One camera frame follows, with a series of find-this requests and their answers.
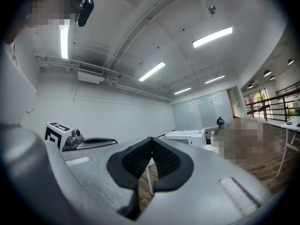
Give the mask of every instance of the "air conditioning unit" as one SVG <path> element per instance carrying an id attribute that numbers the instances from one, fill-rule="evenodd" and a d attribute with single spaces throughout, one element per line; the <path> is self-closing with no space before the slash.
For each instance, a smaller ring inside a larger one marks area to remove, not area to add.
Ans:
<path id="1" fill-rule="evenodd" d="M 89 66 L 89 65 L 85 65 L 85 64 L 79 64 L 79 68 L 78 71 L 82 71 L 82 72 L 86 72 L 86 73 L 92 73 L 98 76 L 102 76 L 104 74 L 104 70 L 97 68 L 97 67 L 93 67 L 93 66 Z"/>
<path id="2" fill-rule="evenodd" d="M 99 84 L 104 81 L 104 70 L 85 64 L 79 64 L 78 68 L 78 79 L 89 83 Z"/>

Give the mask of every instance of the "staircase railing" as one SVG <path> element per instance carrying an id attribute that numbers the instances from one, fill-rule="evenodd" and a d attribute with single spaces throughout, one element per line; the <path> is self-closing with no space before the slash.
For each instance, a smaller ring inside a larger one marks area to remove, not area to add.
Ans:
<path id="1" fill-rule="evenodd" d="M 286 106 L 286 104 L 292 103 L 295 100 L 286 101 L 286 98 L 290 97 L 292 95 L 295 95 L 295 94 L 299 94 L 299 93 L 300 93 L 300 88 L 297 88 L 296 90 L 286 92 L 286 93 L 284 93 L 282 95 L 279 95 L 279 96 L 276 96 L 276 97 L 271 97 L 269 99 L 265 99 L 265 100 L 255 102 L 255 103 L 245 104 L 246 105 L 247 116 L 248 117 L 253 117 L 253 118 L 262 118 L 262 119 L 265 119 L 266 121 L 268 121 L 268 120 L 277 120 L 277 121 L 287 122 L 293 116 L 296 116 L 296 114 L 294 114 L 294 107 L 287 107 Z M 282 99 L 282 102 L 270 104 L 270 101 L 277 100 L 277 99 Z M 274 105 L 283 105 L 283 108 L 273 108 L 272 106 L 274 106 Z M 283 116 L 282 117 L 283 119 L 278 119 L 278 118 L 275 119 L 274 116 L 276 116 L 276 117 L 277 116 Z"/>
<path id="2" fill-rule="evenodd" d="M 291 86 L 288 86 L 286 88 L 283 88 L 282 90 L 277 91 L 276 95 L 277 96 L 284 95 L 288 92 L 291 92 L 292 90 L 297 90 L 298 88 L 300 88 L 300 82 L 297 82 Z"/>

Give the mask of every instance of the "black and white tag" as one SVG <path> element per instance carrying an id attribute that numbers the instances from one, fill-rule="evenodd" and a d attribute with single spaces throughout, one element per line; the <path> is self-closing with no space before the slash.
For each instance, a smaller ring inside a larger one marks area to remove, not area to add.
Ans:
<path id="1" fill-rule="evenodd" d="M 64 131 L 64 132 L 67 132 L 68 130 L 70 130 L 70 128 L 68 127 L 65 127 L 64 125 L 61 125 L 57 122 L 52 122 L 52 123 L 49 123 L 50 125 L 54 126 L 54 127 L 57 127 L 58 129 Z"/>
<path id="2" fill-rule="evenodd" d="M 49 127 L 46 128 L 45 140 L 50 140 L 52 142 L 55 142 L 58 148 L 60 149 L 61 135 Z"/>

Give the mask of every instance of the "white table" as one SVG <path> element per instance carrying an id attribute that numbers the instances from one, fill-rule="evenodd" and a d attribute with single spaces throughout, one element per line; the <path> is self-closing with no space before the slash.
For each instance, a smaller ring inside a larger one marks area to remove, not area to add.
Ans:
<path id="1" fill-rule="evenodd" d="M 282 165 L 283 165 L 283 162 L 285 160 L 286 148 L 290 148 L 290 149 L 293 149 L 293 150 L 295 150 L 297 152 L 300 152 L 299 148 L 296 148 L 295 146 L 293 146 L 294 140 L 300 141 L 300 139 L 295 138 L 297 131 L 300 132 L 300 127 L 297 127 L 297 125 L 300 124 L 300 117 L 299 116 L 298 117 L 294 117 L 291 120 L 289 120 L 289 122 L 291 122 L 292 124 L 291 125 L 287 125 L 285 123 L 285 124 L 283 124 L 283 125 L 280 126 L 281 128 L 286 129 L 286 138 L 285 138 L 285 150 L 283 152 L 281 164 L 280 164 L 280 167 L 279 167 L 279 170 L 278 170 L 278 173 L 277 173 L 276 177 L 279 176 L 281 168 L 282 168 Z M 292 137 L 291 143 L 288 143 L 289 130 L 294 131 L 294 135 Z"/>
<path id="2" fill-rule="evenodd" d="M 206 148 L 205 129 L 192 131 L 172 131 L 165 135 L 166 139 L 172 140 L 187 140 L 188 144 L 193 147 Z"/>

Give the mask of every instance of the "person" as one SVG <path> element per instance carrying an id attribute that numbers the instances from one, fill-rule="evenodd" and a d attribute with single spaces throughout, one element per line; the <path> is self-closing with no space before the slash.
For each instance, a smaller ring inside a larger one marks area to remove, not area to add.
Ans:
<path id="1" fill-rule="evenodd" d="M 15 39 L 25 27 L 63 25 L 75 19 L 82 0 L 25 0 L 4 36 L 5 52 L 20 69 L 16 55 Z"/>
<path id="2" fill-rule="evenodd" d="M 63 25 L 80 12 L 82 0 L 25 0 L 0 43 L 0 123 L 20 124 L 36 89 L 24 75 L 16 38 L 25 27 Z"/>

